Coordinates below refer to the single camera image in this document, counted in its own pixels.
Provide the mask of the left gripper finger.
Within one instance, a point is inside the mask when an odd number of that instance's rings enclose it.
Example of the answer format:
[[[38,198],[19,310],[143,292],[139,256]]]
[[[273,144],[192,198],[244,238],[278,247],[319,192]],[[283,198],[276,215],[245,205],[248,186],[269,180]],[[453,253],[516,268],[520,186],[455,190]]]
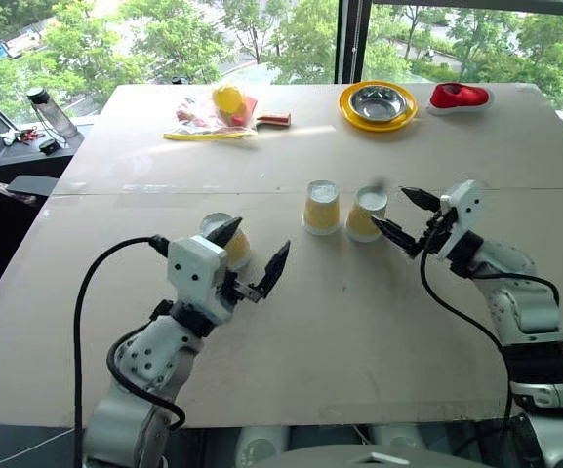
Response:
[[[261,299],[266,299],[279,281],[285,269],[290,247],[291,241],[288,240],[272,256],[272,258],[264,268],[264,275],[262,279],[255,286],[253,286],[253,289],[260,295]]]
[[[214,228],[205,238],[216,246],[224,248],[233,238],[241,222],[241,217],[233,217]]]

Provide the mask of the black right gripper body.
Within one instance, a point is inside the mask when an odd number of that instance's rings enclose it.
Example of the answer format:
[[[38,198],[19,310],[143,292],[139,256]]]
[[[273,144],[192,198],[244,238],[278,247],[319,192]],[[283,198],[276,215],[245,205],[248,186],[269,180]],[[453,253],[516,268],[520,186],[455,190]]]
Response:
[[[422,254],[449,255],[459,241],[459,215],[455,208],[436,214],[424,232]]]

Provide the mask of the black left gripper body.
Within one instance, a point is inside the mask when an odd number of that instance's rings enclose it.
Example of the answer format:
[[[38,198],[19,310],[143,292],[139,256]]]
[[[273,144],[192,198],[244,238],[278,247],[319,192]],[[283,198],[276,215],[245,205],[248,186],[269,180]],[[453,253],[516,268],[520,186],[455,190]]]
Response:
[[[253,285],[246,285],[238,280],[238,273],[226,269],[221,283],[221,304],[233,314],[240,301],[248,300],[257,303],[261,300],[261,293]]]

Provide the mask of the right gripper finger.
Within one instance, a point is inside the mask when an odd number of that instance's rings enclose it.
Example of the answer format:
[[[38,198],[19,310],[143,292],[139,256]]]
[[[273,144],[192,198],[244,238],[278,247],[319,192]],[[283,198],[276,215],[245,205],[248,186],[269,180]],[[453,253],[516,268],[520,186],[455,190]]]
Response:
[[[401,191],[404,195],[417,207],[432,213],[441,212],[440,199],[421,188],[402,187]]]
[[[386,239],[402,249],[408,257],[416,257],[422,251],[422,246],[393,221],[379,217],[372,217],[371,221]]]

